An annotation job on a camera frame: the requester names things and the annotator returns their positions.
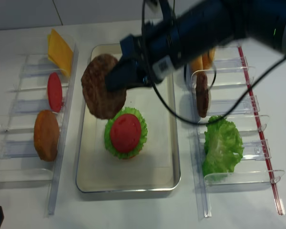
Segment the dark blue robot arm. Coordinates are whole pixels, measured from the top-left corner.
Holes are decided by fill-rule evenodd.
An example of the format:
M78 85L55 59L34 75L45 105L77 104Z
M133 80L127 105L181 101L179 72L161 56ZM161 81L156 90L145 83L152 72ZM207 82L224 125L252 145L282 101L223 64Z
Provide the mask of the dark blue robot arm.
M122 57L105 77L108 91L161 83L218 45L253 38L286 55L286 0L204 0L181 16L160 1L163 19L120 42Z

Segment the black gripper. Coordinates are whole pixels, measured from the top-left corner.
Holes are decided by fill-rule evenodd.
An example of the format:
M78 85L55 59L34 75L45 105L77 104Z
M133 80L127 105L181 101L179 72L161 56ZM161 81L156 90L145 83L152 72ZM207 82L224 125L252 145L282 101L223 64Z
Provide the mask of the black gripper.
M107 91L151 87L181 67L180 42L171 35L155 38L129 35L120 41L122 58L105 76Z

